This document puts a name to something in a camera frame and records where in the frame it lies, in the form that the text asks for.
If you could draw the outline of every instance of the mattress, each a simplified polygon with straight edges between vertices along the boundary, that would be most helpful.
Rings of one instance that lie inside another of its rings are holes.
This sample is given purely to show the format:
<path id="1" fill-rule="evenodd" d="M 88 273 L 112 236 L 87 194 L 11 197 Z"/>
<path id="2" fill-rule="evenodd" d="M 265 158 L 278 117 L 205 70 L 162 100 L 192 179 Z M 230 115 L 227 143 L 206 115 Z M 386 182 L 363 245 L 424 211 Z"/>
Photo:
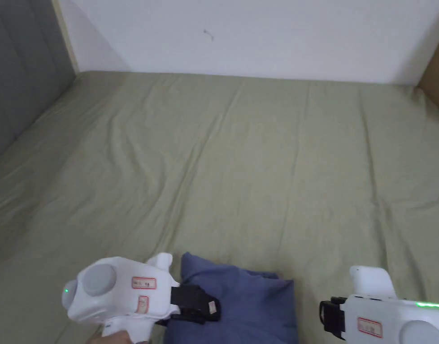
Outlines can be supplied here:
<path id="1" fill-rule="evenodd" d="M 301 343 L 351 265 L 439 302 L 439 111 L 393 85 L 87 72 L 0 157 L 0 343 L 84 343 L 64 283 L 191 252 L 296 284 Z M 160 341 L 161 331 L 154 333 Z"/>

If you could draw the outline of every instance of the green light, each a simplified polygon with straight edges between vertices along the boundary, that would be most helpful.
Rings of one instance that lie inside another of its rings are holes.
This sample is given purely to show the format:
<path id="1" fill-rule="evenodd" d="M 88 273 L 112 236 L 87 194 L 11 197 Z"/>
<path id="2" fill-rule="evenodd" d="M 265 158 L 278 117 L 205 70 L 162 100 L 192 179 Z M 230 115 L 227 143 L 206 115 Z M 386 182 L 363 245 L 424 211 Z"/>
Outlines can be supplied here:
<path id="1" fill-rule="evenodd" d="M 437 304 L 437 303 L 416 302 L 415 304 L 418 307 L 435 307 L 435 308 L 439 308 L 439 304 Z"/>

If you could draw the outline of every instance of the blue pillow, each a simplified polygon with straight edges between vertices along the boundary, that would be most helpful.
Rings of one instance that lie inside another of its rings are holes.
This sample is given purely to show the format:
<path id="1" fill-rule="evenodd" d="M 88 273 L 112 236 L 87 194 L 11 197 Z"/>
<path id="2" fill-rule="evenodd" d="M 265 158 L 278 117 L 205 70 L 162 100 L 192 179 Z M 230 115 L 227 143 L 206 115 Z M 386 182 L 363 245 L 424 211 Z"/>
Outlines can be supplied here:
<path id="1" fill-rule="evenodd" d="M 165 344 L 298 343 L 293 281 L 217 265 L 190 253 L 182 257 L 181 278 L 217 298 L 222 316 L 204 325 L 170 320 Z"/>

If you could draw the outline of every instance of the white label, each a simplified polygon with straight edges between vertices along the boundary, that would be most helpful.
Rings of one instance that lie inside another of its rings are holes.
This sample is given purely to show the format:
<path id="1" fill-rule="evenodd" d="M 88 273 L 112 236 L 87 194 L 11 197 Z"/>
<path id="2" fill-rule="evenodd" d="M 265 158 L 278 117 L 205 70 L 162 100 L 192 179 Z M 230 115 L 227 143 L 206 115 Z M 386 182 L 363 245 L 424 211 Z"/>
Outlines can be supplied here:
<path id="1" fill-rule="evenodd" d="M 136 310 L 137 313 L 146 314 L 149 310 L 149 298 L 148 297 L 139 297 L 138 298 L 138 308 Z"/>
<path id="2" fill-rule="evenodd" d="M 365 318 L 358 318 L 358 331 L 382 338 L 382 324 Z"/>
<path id="3" fill-rule="evenodd" d="M 131 287 L 133 289 L 157 289 L 157 280 L 150 277 L 132 277 Z"/>
<path id="4" fill-rule="evenodd" d="M 209 307 L 209 313 L 210 314 L 216 313 L 216 305 L 215 305 L 214 301 L 208 302 L 208 307 Z"/>

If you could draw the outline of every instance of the small mark on wall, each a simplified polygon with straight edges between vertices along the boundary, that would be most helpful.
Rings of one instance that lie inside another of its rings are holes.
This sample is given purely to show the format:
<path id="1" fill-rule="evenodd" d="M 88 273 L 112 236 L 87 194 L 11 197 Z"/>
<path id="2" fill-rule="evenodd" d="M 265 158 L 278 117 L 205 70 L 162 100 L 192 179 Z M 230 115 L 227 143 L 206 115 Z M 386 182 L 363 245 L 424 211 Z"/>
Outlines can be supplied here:
<path id="1" fill-rule="evenodd" d="M 207 34 L 212 39 L 212 42 L 214 42 L 215 36 L 213 36 L 211 33 L 209 33 L 206 29 L 203 29 L 203 33 Z"/>

